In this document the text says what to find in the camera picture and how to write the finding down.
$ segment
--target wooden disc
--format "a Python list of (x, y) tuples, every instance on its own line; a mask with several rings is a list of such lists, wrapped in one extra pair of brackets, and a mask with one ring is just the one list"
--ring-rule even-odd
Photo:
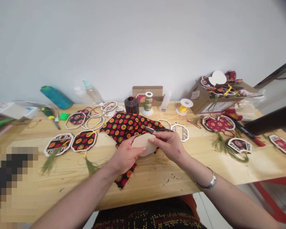
[(150, 133), (145, 133), (143, 135), (140, 135), (134, 139), (131, 146), (133, 148), (143, 147), (143, 146), (147, 147), (146, 151), (142, 153), (140, 156), (146, 156), (152, 154), (154, 151), (156, 151), (157, 146), (148, 141), (150, 138), (156, 138), (156, 136)]

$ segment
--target white cable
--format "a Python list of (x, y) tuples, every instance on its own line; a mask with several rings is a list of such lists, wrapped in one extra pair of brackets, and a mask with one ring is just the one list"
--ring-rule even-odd
[(46, 103), (40, 103), (40, 102), (33, 102), (33, 101), (15, 101), (14, 103), (37, 103), (37, 104), (47, 105), (47, 106), (49, 106), (49, 107), (53, 108), (53, 109), (56, 111), (56, 118), (55, 118), (55, 122), (59, 122), (59, 113), (58, 113), (58, 110), (57, 110), (55, 107), (53, 107), (53, 106), (51, 106), (51, 105), (49, 105), (49, 104), (46, 104)]

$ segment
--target scissors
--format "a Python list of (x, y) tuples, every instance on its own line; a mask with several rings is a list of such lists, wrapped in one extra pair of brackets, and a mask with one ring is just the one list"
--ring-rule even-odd
[(165, 131), (165, 130), (173, 132), (171, 129), (156, 129), (156, 130), (154, 130), (153, 128), (150, 128), (150, 127), (147, 127), (147, 126), (144, 126), (144, 128), (146, 130), (148, 130), (150, 133), (156, 133), (156, 132)]

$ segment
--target white paper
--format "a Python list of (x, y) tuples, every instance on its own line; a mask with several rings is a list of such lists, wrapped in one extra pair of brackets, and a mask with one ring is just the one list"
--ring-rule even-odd
[(191, 99), (197, 99), (199, 97), (200, 91), (194, 91), (192, 92), (192, 97)]

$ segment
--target red chair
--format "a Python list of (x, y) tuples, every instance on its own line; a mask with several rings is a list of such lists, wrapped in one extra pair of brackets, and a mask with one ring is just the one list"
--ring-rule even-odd
[[(273, 183), (273, 184), (281, 184), (286, 186), (286, 177), (266, 180), (263, 182), (267, 183)], [(286, 214), (280, 209), (280, 207), (276, 204), (276, 202), (272, 199), (272, 197), (269, 195), (268, 192), (263, 188), (262, 184), (260, 182), (254, 182), (253, 183), (256, 189), (260, 192), (260, 194), (264, 197), (265, 201), (270, 205), (272, 210), (274, 211), (272, 217), (281, 223), (286, 224)]]

